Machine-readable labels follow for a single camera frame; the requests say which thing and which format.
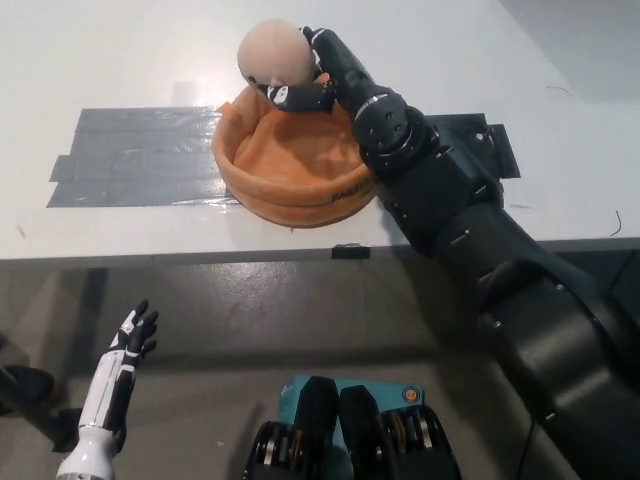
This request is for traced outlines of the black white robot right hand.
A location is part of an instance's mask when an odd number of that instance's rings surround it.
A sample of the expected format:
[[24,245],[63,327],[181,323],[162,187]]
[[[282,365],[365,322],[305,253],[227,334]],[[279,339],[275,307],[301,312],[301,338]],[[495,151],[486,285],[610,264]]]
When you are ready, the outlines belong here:
[[331,29],[300,29],[315,59],[311,82],[256,84],[276,109],[292,112],[331,111],[335,102],[356,118],[366,108],[390,94],[375,83],[360,60]]

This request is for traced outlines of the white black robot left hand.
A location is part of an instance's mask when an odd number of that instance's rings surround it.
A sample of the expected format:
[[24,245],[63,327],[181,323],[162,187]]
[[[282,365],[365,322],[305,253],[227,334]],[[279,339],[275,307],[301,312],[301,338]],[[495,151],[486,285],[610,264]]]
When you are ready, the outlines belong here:
[[157,311],[147,312],[143,300],[126,316],[109,347],[101,356],[91,381],[78,426],[97,427],[119,435],[126,416],[141,362],[157,345]]

